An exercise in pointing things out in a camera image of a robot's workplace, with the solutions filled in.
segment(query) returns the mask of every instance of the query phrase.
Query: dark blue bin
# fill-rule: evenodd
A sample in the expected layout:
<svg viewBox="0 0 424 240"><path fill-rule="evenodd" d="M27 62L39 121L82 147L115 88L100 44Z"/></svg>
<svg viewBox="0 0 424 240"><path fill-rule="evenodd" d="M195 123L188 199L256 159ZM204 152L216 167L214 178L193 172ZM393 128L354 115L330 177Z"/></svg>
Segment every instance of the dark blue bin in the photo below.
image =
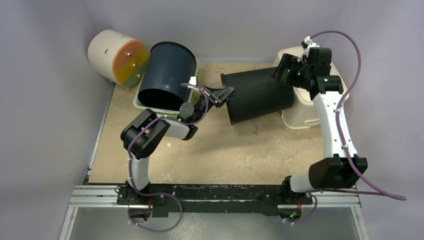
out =
<svg viewBox="0 0 424 240"><path fill-rule="evenodd" d="M188 83L195 69L196 58L188 48L171 41L157 43L151 48L138 100L146 107L178 111L190 94L180 84Z"/></svg>

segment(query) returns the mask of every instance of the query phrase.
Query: wire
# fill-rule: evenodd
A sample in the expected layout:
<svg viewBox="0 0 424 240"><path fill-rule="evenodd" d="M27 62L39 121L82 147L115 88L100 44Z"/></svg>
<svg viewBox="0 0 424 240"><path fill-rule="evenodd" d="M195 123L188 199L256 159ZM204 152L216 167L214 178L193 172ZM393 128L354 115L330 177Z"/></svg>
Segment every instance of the wire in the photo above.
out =
<svg viewBox="0 0 424 240"><path fill-rule="evenodd" d="M375 196L384 196L380 192L375 191L353 191L353 190L342 190L342 189L329 189L329 188L323 188L321 190L316 190L315 192L334 192L334 193L346 193L346 194L365 194L365 195L375 195Z"/></svg>
<svg viewBox="0 0 424 240"><path fill-rule="evenodd" d="M301 218L299 221L293 222L292 224L301 224L301 223L305 222L306 220L308 220L312 216L312 214L314 214L315 210L317 210L318 199L312 193L309 193L309 194L315 200L315 204L313 205L312 210L304 218Z"/></svg>
<svg viewBox="0 0 424 240"><path fill-rule="evenodd" d="M206 95L206 93L203 91L202 88L200 88L200 87L198 87L196 85L189 84L189 83L182 83L181 86L182 87L189 87L190 86L190 87L193 87L193 88L197 89L200 93L202 93L202 95L203 95L203 97L205 99L205 102L206 102L206 108L204 109L204 113L201 116L201 118L199 120L197 120L197 121L194 121L194 122L183 122L180 119L167 118L166 116L157 117L157 118L153 119L153 121L149 122L149 124L147 124L141 130L141 132L139 134L137 134L137 136L134 137L134 139L129 143L128 148L127 148L127 152L128 152L128 155L129 155L129 159L128 159L129 179L131 181L132 187L134 188L134 191L137 194L139 194L141 196L144 196L144 197L154 197L154 196L160 196L160 195L168 196L168 197L172 198L173 200L175 200L176 203L178 204L178 207L179 207L180 215L179 215L178 220L176 221L176 223L173 226L171 226L169 228L166 228L166 229L154 229L154 228L150 228L150 227L146 227L146 226L143 226L143 225L138 224L137 222L135 222L131 218L130 209L128 209L128 219L129 219L129 222L128 223L132 223L136 227L139 227L139 228L142 228L144 230L151 231L151 232L154 232L154 233L164 233L164 232L168 232L168 231L174 229L181 222L181 219L183 218L183 206L181 205L181 202L175 196L173 196L173 195L171 195L169 193L166 193L166 192L142 193L136 187L136 183L134 182L134 179L133 179L133 164L132 163L133 163L134 157L133 157L133 154L131 153L131 148L136 143L137 139L139 139L149 128L151 128L154 124L156 124L160 120L163 120L163 119L171 120L171 121L175 121L175 122L181 123L183 125L189 126L189 125L197 124L198 122L200 122L201 120L203 120L203 118L205 118L206 113L208 112L208 108L209 108L209 101L208 101L208 96Z"/></svg>
<svg viewBox="0 0 424 240"><path fill-rule="evenodd" d="M119 194L119 191L117 191L117 188L121 188L122 186L116 186L113 190L115 191L115 193Z"/></svg>
<svg viewBox="0 0 424 240"><path fill-rule="evenodd" d="M342 32L342 31L337 31L337 30L323 31L323 32L319 32L319 33L311 36L310 38L313 39L316 36L319 36L321 34L326 34L326 33L335 33L335 34L340 34L340 35L345 36L353 44L353 46L356 50L357 58L358 58L358 67L357 67L356 75L355 75L355 78L352 82L352 85L350 85L350 87L347 89L347 91L341 96L341 99L337 104L336 109L340 109L340 107L342 106L343 101L345 100L346 96L352 91L352 89L355 87L355 85L358 81L359 74L361 72L361 64L362 64L362 62L361 62L361 52L359 51L359 47L356 44L356 42L349 35L347 35L346 33ZM340 112L338 112L335 115L335 122L337 124L338 134L340 135L340 138L341 138L341 143L343 144L343 146L346 146L345 135L343 134L342 126L340 124ZM374 183L372 183L368 178L366 178L364 175L362 175L362 173L357 169L357 167L354 164L354 161L351 158L351 154L349 153L349 149L347 147L344 147L343 149L344 149L344 152L346 153L347 160L349 161L350 167L353 169L353 171L358 175L358 177L360 179L362 179L366 184L368 184L368 186L370 186L371 188L376 190L378 193L380 193L379 195L386 196L386 197L396 199L396 200L401 200L401 201L407 200L407 198L405 196L389 193L389 192L381 189L380 187L378 187Z"/></svg>
<svg viewBox="0 0 424 240"><path fill-rule="evenodd" d="M302 209L302 198L299 197L299 200L297 201L297 209L301 210Z"/></svg>

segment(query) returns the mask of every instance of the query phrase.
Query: black mounting plate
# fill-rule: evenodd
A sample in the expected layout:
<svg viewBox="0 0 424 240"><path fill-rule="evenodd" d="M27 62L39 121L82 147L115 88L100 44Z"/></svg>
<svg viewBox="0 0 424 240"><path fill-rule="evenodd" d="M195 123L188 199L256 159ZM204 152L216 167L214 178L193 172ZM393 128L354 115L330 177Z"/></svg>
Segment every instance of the black mounting plate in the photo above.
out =
<svg viewBox="0 0 424 240"><path fill-rule="evenodd" d="M219 185L219 184L156 184L149 183L142 193L168 193L180 202L185 213L260 213L281 216L278 205L311 205L305 193L287 193L283 185ZM118 192L118 205L147 205L148 198L138 195L126 182ZM167 217L180 208L171 197L153 197L152 217Z"/></svg>

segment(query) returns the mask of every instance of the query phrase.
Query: white plastic basket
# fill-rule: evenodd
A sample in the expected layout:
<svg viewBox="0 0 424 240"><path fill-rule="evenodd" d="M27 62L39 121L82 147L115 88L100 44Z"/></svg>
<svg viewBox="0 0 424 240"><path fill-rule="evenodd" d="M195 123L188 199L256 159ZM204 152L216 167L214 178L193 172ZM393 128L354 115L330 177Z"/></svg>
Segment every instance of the white plastic basket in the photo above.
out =
<svg viewBox="0 0 424 240"><path fill-rule="evenodd" d="M194 72L194 76L195 76L195 77L198 77L198 76L199 76L199 69L200 69L200 62L199 62L199 60L198 60L198 59L196 59L196 70L195 70L195 72ZM171 117L172 117L172 115L175 115L175 116L176 116L176 115L178 115L178 113L180 113L179 111L173 111L173 110L167 110L167 109L160 109L160 108L148 107L148 106L144 106L144 105L143 105L143 104L139 101L139 98L138 98L137 96L138 96L138 94L139 94L140 86L142 85L143 78L144 78L144 75L143 75L143 77L141 78L140 83L138 84L137 91L135 92L134 99L132 100L132 104L134 105L134 107L136 107L137 109L140 109L141 111L143 111L143 110L145 110L145 109L151 109L151 110L152 110L153 112L155 112L155 113L171 115ZM197 84L198 84L198 82L191 82L191 81L190 81L190 84L197 85ZM189 93L189 95L188 95L188 99L189 99L191 102L194 100L194 93L195 93L195 91L194 91L193 89L191 89L191 88L190 88L190 93Z"/></svg>
<svg viewBox="0 0 424 240"><path fill-rule="evenodd" d="M283 49L278 52L277 57L275 58L274 67L277 67L280 63L283 54L290 54L293 56L300 56L304 52L304 49L299 47L292 47ZM340 76L339 71L333 63L331 63L331 75ZM341 84L343 85L343 92L347 90L345 82L340 76ZM320 117L318 112L314 107L314 102L312 102L309 92L302 88L294 87L294 103L293 106L287 109L284 109L281 114L281 119L284 124L290 129L309 129L315 125L320 124Z"/></svg>

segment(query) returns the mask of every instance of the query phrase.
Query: white cylinder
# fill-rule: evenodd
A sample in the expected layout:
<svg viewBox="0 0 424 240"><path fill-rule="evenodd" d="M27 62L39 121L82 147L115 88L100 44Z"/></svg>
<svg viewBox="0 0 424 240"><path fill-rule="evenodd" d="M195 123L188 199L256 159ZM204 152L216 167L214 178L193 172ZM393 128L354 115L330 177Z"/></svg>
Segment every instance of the white cylinder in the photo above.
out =
<svg viewBox="0 0 424 240"><path fill-rule="evenodd" d="M309 182L309 173L305 172L296 176L290 177L290 188L295 193L304 193L314 190Z"/></svg>
<svg viewBox="0 0 424 240"><path fill-rule="evenodd" d="M114 30L104 30L88 46L88 61L103 77L125 87L144 73L149 54L144 44Z"/></svg>

